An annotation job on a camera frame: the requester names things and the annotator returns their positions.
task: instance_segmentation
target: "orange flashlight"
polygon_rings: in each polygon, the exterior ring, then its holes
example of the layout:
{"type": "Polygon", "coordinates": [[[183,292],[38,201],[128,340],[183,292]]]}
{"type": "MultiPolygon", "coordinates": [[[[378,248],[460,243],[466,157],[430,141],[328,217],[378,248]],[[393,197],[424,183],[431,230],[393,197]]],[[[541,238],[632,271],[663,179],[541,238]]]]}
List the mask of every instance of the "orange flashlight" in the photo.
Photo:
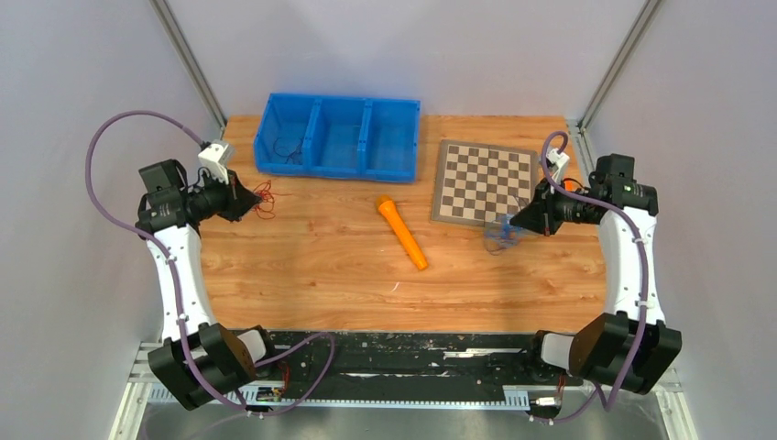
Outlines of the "orange flashlight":
{"type": "Polygon", "coordinates": [[[415,263],[418,270],[428,268],[429,263],[426,262],[426,257],[423,256],[421,248],[418,247],[415,238],[413,238],[410,230],[408,230],[408,227],[405,225],[405,222],[402,221],[402,217],[399,216],[397,206],[394,204],[394,201],[391,200],[391,197],[381,195],[375,201],[375,206],[378,208],[378,212],[386,217],[388,224],[391,225],[391,229],[394,230],[394,234],[397,235],[399,242],[405,247],[410,260],[415,263]]]}

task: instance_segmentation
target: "blue bin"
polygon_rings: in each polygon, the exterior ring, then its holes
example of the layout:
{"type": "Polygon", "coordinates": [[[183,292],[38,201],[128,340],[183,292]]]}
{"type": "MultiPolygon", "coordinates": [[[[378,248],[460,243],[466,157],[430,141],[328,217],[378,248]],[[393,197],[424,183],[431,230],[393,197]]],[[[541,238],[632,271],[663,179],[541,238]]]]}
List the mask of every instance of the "blue bin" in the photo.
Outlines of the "blue bin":
{"type": "Polygon", "coordinates": [[[280,175],[414,182],[419,101],[273,93],[254,157],[280,175]]]}

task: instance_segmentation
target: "gray wall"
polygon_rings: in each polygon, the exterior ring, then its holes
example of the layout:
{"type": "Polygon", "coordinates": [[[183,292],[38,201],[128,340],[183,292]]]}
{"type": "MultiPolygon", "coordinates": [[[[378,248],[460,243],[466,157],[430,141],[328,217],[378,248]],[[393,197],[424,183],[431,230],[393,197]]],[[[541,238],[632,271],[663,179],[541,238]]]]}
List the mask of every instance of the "gray wall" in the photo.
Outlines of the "gray wall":
{"type": "MultiPolygon", "coordinates": [[[[0,438],[105,438],[138,342],[159,331],[145,245],[83,183],[94,130],[133,108],[217,135],[148,2],[0,2],[0,438]]],[[[195,152],[162,122],[120,123],[95,156],[98,196],[132,220],[137,169],[195,152]]]]}
{"type": "Polygon", "coordinates": [[[658,188],[658,282],[700,438],[774,438],[777,4],[664,3],[590,133],[658,188]]]}
{"type": "Polygon", "coordinates": [[[643,0],[170,0],[224,110],[271,92],[580,116],[643,0]]]}

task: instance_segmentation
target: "chessboard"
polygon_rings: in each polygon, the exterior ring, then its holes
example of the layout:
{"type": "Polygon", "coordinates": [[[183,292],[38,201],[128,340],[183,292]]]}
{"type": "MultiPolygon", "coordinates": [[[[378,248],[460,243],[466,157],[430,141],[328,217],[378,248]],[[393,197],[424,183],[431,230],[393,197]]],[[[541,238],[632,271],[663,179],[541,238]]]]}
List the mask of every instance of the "chessboard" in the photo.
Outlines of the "chessboard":
{"type": "Polygon", "coordinates": [[[440,146],[432,220],[485,226],[529,204],[536,151],[444,140],[440,146]]]}

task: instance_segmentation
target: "orange cylinder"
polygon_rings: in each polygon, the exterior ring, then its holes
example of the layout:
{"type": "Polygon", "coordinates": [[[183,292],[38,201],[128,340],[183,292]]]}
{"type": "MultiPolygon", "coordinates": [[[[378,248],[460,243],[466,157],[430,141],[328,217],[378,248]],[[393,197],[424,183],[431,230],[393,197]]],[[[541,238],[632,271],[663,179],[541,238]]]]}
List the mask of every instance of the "orange cylinder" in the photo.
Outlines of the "orange cylinder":
{"type": "Polygon", "coordinates": [[[413,238],[410,230],[405,225],[405,222],[402,221],[402,217],[399,216],[397,206],[394,204],[394,201],[391,200],[391,197],[381,195],[375,201],[375,206],[378,207],[378,212],[386,217],[388,224],[391,225],[391,229],[394,230],[394,234],[397,235],[399,242],[405,247],[410,260],[416,265],[418,270],[428,268],[429,263],[426,262],[426,257],[423,256],[421,248],[418,247],[415,238],[413,238]]]}

